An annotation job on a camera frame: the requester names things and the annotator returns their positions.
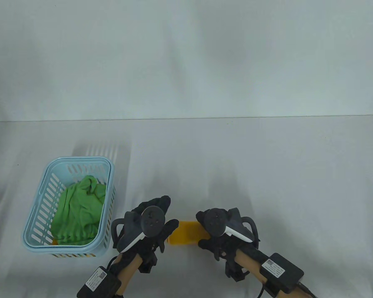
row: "wooden handle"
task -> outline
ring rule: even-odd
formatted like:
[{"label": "wooden handle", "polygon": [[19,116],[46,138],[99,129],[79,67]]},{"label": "wooden handle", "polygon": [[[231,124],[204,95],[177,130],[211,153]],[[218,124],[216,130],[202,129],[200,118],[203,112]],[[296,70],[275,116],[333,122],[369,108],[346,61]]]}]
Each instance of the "wooden handle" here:
[{"label": "wooden handle", "polygon": [[[114,260],[114,263],[120,262],[121,258],[122,258],[122,254],[119,254],[117,258]],[[122,282],[122,285],[116,292],[117,295],[119,296],[123,295],[128,285],[128,282],[131,280],[134,273],[137,271],[138,267],[141,264],[142,264],[142,258],[140,257],[139,254],[137,254],[135,258],[131,261],[131,263],[128,264],[126,268],[121,270],[119,274],[117,274],[117,278]]]},{"label": "wooden handle", "polygon": [[[266,278],[260,274],[261,264],[241,250],[236,251],[235,262],[241,265],[243,268],[249,270],[262,284],[266,283]],[[290,294],[286,294],[282,291],[279,292],[278,298],[311,298],[310,295],[303,292],[300,288],[294,289]]]}]

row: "robotic hand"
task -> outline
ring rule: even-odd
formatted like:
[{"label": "robotic hand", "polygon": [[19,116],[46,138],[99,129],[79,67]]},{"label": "robotic hand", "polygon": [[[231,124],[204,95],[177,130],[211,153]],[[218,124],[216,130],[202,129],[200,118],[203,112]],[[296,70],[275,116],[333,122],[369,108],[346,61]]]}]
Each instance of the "robotic hand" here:
[{"label": "robotic hand", "polygon": [[[249,271],[243,272],[243,267],[235,262],[238,249],[255,255],[255,260],[267,260],[268,257],[258,250],[260,240],[256,224],[250,217],[241,217],[237,208],[199,211],[196,219],[211,236],[208,240],[200,240],[199,247],[211,251],[217,261],[219,258],[226,260],[225,274],[228,278],[232,277],[238,282],[249,274]],[[243,223],[249,224],[251,231]]]},{"label": "robotic hand", "polygon": [[[150,273],[156,265],[155,250],[159,247],[164,252],[164,241],[178,227],[178,220],[165,223],[165,214],[170,206],[169,196],[163,196],[142,202],[135,209],[126,212],[123,219],[115,219],[111,225],[113,248],[122,254],[119,263],[110,266],[112,273],[118,273],[138,254],[143,263],[138,268],[141,273]],[[117,226],[123,228],[117,235]]]},{"label": "robotic hand", "polygon": [[[279,254],[268,257],[258,250],[256,225],[250,217],[241,217],[237,208],[199,211],[196,219],[210,234],[209,239],[198,242],[199,247],[211,251],[217,261],[225,259],[225,274],[236,282],[244,280],[251,271],[263,284],[258,298],[264,290],[272,297],[316,298],[300,283],[304,275],[300,268]],[[251,231],[244,223],[250,225]]]},{"label": "robotic hand", "polygon": [[[113,220],[113,248],[120,253],[107,268],[99,267],[77,293],[78,298],[122,297],[128,282],[138,269],[150,273],[156,265],[156,249],[164,252],[164,241],[178,227],[178,220],[165,222],[171,200],[163,196],[143,202],[126,212],[124,218]],[[118,225],[123,224],[120,234]]]}]

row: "green towel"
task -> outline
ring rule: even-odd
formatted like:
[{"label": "green towel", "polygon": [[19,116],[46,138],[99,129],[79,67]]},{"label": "green towel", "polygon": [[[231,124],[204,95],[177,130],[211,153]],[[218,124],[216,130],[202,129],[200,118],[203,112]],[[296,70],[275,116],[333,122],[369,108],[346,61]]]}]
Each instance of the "green towel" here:
[{"label": "green towel", "polygon": [[84,245],[98,233],[106,185],[93,176],[69,186],[60,197],[51,234],[60,245]]}]

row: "yellow object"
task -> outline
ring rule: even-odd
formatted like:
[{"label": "yellow object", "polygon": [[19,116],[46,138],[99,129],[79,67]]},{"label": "yellow object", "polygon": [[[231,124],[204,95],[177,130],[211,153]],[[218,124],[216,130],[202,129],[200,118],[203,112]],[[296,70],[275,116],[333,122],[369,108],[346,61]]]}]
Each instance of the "yellow object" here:
[{"label": "yellow object", "polygon": [[201,239],[209,239],[210,235],[197,221],[180,221],[178,228],[167,238],[172,245],[198,244]]}]

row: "light blue plastic basket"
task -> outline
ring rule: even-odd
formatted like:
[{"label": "light blue plastic basket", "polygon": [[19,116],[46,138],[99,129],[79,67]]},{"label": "light blue plastic basket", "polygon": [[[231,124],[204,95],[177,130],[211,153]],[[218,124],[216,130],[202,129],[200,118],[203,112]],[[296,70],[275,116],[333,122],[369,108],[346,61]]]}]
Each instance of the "light blue plastic basket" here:
[{"label": "light blue plastic basket", "polygon": [[[50,232],[59,198],[66,187],[86,175],[106,184],[107,191],[96,237],[86,245],[52,245]],[[43,172],[35,201],[23,232],[23,244],[34,253],[55,257],[96,257],[105,253],[111,239],[111,218],[114,206],[114,165],[102,156],[60,157],[49,163]]]}]

